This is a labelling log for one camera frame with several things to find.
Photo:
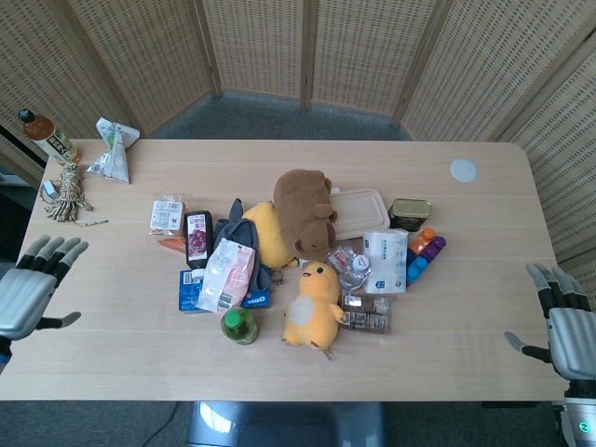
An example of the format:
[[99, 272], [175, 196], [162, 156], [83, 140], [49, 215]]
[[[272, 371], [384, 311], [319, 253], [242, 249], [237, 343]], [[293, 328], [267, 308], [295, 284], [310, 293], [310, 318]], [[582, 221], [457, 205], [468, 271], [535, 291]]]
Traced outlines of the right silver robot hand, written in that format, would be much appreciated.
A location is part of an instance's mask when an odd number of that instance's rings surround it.
[[553, 366], [568, 381], [595, 379], [595, 312], [579, 282], [558, 266], [526, 265], [546, 323], [548, 347], [529, 345], [514, 332], [504, 336], [527, 357]]

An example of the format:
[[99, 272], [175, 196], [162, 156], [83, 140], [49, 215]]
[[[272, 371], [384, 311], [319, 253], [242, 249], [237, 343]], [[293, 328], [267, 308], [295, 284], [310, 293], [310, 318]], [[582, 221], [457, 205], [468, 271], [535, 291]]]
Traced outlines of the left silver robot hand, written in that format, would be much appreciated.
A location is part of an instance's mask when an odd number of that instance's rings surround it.
[[21, 256], [1, 279], [1, 337], [21, 340], [34, 331], [62, 329], [81, 318], [78, 311], [62, 318], [45, 312], [55, 291], [77, 258], [88, 248], [79, 237], [44, 235]]

